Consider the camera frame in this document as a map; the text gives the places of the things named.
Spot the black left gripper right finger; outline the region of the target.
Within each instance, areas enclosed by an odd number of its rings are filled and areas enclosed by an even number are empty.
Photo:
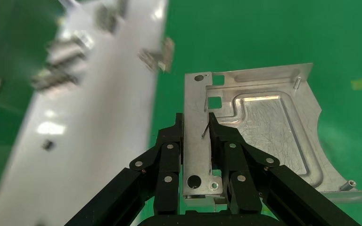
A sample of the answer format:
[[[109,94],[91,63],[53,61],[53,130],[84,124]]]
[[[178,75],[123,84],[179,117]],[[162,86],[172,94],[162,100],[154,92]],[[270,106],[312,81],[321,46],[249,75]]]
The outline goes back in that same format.
[[[249,145],[236,128],[209,114],[213,161],[235,219],[248,226],[355,226],[357,222],[288,166]]]

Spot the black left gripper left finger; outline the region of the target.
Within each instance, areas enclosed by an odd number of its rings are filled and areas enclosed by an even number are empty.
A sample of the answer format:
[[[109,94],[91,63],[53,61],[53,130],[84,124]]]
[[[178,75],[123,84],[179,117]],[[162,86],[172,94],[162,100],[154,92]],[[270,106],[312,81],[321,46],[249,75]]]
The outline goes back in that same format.
[[[129,226],[151,198],[154,215],[179,214],[183,114],[160,129],[156,143],[132,160],[67,223],[68,226]]]

